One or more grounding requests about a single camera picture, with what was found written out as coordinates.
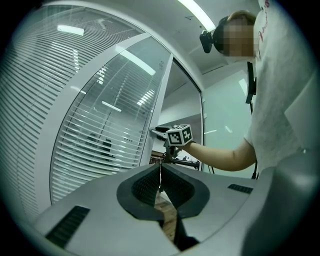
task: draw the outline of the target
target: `gray panel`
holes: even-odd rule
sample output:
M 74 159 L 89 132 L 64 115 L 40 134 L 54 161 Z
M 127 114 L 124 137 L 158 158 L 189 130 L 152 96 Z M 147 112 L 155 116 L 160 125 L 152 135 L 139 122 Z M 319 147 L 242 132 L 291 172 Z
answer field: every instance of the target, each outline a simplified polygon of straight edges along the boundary
M 66 250 L 77 255 L 172 255 L 178 249 L 155 221 L 138 220 L 117 200 L 119 184 L 151 165 L 97 178 L 47 209 L 34 223 L 44 236 L 74 206 L 90 209 Z
M 187 235 L 196 238 L 199 242 L 222 228 L 248 199 L 249 194 L 232 190 L 228 186 L 237 184 L 254 188 L 257 182 L 255 179 L 210 174 L 182 166 L 175 168 L 202 181 L 210 190 L 209 201 L 202 212 L 198 216 L 182 220 Z
M 223 228 L 217 230 L 216 233 L 204 240 L 201 245 L 186 250 L 182 255 L 207 256 L 208 252 L 214 252 L 214 254 L 219 256 L 242 255 L 244 239 L 265 203 L 273 175 L 274 168 L 263 170 L 250 196 L 240 209 L 235 212 L 235 215 L 223 225 Z

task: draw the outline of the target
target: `white curved frame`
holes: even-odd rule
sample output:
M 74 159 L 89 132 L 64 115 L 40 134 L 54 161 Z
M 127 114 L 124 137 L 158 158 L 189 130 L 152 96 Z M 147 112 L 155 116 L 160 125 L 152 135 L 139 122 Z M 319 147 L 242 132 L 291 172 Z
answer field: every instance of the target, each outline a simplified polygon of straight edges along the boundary
M 156 98 L 156 102 L 153 109 L 152 118 L 151 118 L 149 127 L 156 127 L 158 125 L 162 105 L 165 99 L 165 93 L 166 93 L 166 88 L 168 84 L 168 79 L 169 79 L 173 59 L 174 59 L 174 55 L 171 54 L 165 68 L 165 72 L 162 78 L 158 96 Z M 154 141 L 155 141 L 154 136 L 151 135 L 150 131 L 148 130 L 145 138 L 145 143 L 144 143 L 143 151 L 141 154 L 139 166 L 144 166 L 149 164 Z
M 43 124 L 35 153 L 34 189 L 39 214 L 51 206 L 50 198 L 50 166 L 55 142 L 70 106 L 96 72 L 120 52 L 134 44 L 149 38 L 151 35 L 143 33 L 128 38 L 106 49 L 89 61 L 65 86 L 53 103 Z

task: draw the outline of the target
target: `person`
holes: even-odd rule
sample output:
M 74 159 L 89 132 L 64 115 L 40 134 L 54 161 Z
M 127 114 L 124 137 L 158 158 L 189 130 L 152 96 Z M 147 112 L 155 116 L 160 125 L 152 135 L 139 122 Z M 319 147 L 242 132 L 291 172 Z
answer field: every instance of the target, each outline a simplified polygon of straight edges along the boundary
M 213 46 L 224 56 L 255 58 L 256 97 L 251 125 L 235 149 L 190 142 L 181 149 L 224 171 L 240 171 L 257 159 L 258 173 L 301 150 L 285 111 L 319 67 L 294 20 L 276 1 L 259 0 L 257 17 L 236 11 L 213 32 Z

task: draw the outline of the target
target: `ceiling light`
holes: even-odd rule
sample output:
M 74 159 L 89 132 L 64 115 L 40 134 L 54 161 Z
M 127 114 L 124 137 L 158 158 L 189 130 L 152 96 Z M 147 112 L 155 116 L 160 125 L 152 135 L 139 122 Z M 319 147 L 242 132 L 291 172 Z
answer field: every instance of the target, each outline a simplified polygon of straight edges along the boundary
M 110 108 L 112 108 L 112 109 L 114 109 L 114 110 L 116 110 L 116 111 L 119 111 L 119 112 L 122 111 L 120 108 L 117 108 L 117 107 L 115 107 L 115 106 L 112 106 L 112 105 L 110 105 L 110 104 L 108 104 L 108 103 L 106 103 L 106 102 L 104 102 L 104 101 L 102 101 L 102 104 L 103 104 L 103 105 L 106 105 L 106 106 L 108 106 L 108 107 L 110 107 Z
M 205 13 L 204 10 L 194 1 L 194 0 L 178 0 L 183 4 L 193 15 L 200 21 L 200 23 L 205 27 L 206 30 L 212 31 L 216 28 L 215 24 Z
M 156 71 L 151 68 L 148 64 L 146 64 L 145 62 L 143 62 L 141 59 L 139 59 L 138 57 L 134 56 L 131 52 L 128 52 L 127 50 L 123 50 L 122 52 L 120 52 L 120 54 L 123 57 L 126 57 L 128 60 L 132 61 L 134 64 L 136 64 L 137 66 L 139 66 L 140 68 L 142 68 L 144 71 L 146 71 L 149 75 L 153 76 Z
M 58 25 L 57 30 L 62 31 L 62 32 L 80 35 L 80 36 L 83 36 L 84 32 L 85 32 L 85 30 L 83 28 L 79 28 L 79 27 L 75 27 L 75 26 L 67 26 L 67 25 Z

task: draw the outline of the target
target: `gray surface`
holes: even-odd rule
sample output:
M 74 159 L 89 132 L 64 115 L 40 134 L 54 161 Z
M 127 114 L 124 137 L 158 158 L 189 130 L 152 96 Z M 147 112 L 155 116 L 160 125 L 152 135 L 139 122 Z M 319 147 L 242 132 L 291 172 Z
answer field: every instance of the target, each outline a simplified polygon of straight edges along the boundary
M 293 233 L 319 191 L 319 155 L 319 150 L 298 152 L 278 164 L 263 209 L 246 235 L 243 255 L 270 255 Z M 296 230 L 295 235 L 293 234 L 295 239 L 291 237 L 288 244 L 301 240 L 303 244 L 301 238 L 309 232 L 310 225 L 318 221 L 318 217 L 316 213 L 309 214 L 308 223 L 304 222 L 302 225 L 305 228 Z
M 179 252 L 155 221 L 138 220 L 117 200 L 119 184 L 151 165 L 94 179 L 46 210 L 34 227 L 46 235 L 74 206 L 90 212 L 66 246 L 77 255 L 150 256 Z
M 215 175 L 185 169 L 182 166 L 176 166 L 176 169 L 202 181 L 210 191 L 209 201 L 202 212 L 198 216 L 182 220 L 187 235 L 199 242 L 222 228 L 248 199 L 249 194 L 230 189 L 228 186 L 237 184 L 254 188 L 257 182 L 255 179 Z
M 259 215 L 270 188 L 274 170 L 264 170 L 259 180 L 227 177 L 176 169 L 202 181 L 210 190 L 210 199 L 202 212 L 182 220 L 188 236 L 201 243 L 180 252 L 155 221 L 138 220 L 118 203 L 119 184 L 151 165 L 95 179 L 46 210 L 34 227 L 46 235 L 75 205 L 87 207 L 89 214 L 75 232 L 66 250 L 78 255 L 241 255 L 243 243 L 253 221 Z M 253 188 L 251 194 L 229 189 L 230 184 Z
M 183 256 L 207 256 L 208 252 L 219 256 L 242 255 L 243 242 L 253 221 L 260 213 L 272 181 L 273 168 L 262 171 L 253 191 L 236 214 L 224 224 L 223 228 L 201 244 L 184 251 Z

